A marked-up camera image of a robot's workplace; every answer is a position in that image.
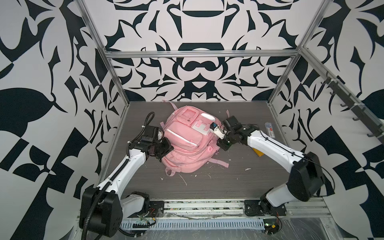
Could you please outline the pink student backpack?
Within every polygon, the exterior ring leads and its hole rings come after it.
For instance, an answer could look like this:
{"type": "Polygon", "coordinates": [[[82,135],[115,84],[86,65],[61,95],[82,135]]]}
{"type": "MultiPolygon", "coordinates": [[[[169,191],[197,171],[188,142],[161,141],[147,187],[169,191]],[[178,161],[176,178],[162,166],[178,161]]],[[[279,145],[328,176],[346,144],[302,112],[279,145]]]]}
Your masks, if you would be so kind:
{"type": "Polygon", "coordinates": [[[229,164],[214,159],[219,152],[217,145],[220,139],[211,126],[221,134],[221,122],[218,118],[193,106],[177,107],[170,103],[174,112],[166,122],[160,125],[165,137],[174,149],[162,158],[166,167],[166,175],[176,173],[193,173],[206,163],[214,163],[228,168],[229,164]]]}

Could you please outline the yellow sticky note pad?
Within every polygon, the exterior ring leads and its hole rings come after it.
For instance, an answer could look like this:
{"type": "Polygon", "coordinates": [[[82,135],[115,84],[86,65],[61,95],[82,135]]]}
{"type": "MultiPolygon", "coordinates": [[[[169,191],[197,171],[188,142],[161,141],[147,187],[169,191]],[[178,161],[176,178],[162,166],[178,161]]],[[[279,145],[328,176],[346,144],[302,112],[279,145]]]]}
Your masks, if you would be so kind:
{"type": "Polygon", "coordinates": [[[258,157],[262,157],[264,155],[264,153],[262,153],[261,151],[253,148],[253,151],[257,154],[258,157]]]}

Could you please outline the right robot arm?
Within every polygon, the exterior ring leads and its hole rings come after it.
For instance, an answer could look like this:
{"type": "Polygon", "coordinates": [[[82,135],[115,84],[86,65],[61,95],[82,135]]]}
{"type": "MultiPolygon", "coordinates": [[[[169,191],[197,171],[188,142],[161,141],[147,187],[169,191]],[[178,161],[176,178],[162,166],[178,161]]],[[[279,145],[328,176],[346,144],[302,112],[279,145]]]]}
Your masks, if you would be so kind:
{"type": "Polygon", "coordinates": [[[263,212],[294,200],[307,202],[325,183],[316,154],[291,149],[269,137],[258,125],[243,125],[231,116],[220,126],[211,124],[210,129],[219,137],[217,145],[222,150],[227,151],[237,143],[247,145],[274,160],[290,174],[286,183],[272,188],[260,198],[263,212]]]}

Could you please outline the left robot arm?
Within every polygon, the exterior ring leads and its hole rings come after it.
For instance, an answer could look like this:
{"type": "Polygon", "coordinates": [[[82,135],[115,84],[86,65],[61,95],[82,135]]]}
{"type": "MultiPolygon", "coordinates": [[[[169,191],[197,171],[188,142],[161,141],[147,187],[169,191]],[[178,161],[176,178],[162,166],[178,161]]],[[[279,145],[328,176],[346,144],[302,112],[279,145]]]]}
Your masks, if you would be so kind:
{"type": "Polygon", "coordinates": [[[131,215],[146,215],[150,197],[133,192],[123,198],[123,192],[137,170],[152,156],[161,160],[174,148],[159,127],[144,126],[139,137],[128,142],[125,158],[98,186],[87,188],[82,196],[79,227],[85,240],[88,232],[101,237],[112,237],[121,223],[131,215]]]}

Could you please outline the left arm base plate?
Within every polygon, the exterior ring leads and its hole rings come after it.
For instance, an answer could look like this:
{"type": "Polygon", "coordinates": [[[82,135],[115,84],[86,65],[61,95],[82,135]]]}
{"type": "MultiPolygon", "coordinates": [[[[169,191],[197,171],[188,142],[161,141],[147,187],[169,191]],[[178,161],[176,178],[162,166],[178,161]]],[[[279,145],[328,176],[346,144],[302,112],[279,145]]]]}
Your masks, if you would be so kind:
{"type": "Polygon", "coordinates": [[[165,202],[164,201],[150,201],[148,213],[145,217],[157,218],[164,214],[165,202]]]}

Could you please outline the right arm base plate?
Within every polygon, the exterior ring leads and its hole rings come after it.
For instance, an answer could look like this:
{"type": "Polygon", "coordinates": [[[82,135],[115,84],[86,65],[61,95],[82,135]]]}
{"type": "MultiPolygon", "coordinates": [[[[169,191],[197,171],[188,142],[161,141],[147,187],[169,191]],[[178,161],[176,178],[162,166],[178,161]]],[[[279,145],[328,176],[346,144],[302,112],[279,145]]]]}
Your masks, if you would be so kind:
{"type": "Polygon", "coordinates": [[[285,205],[279,207],[273,207],[267,200],[245,200],[244,201],[245,210],[244,213],[248,217],[257,217],[257,216],[286,216],[285,205]]]}

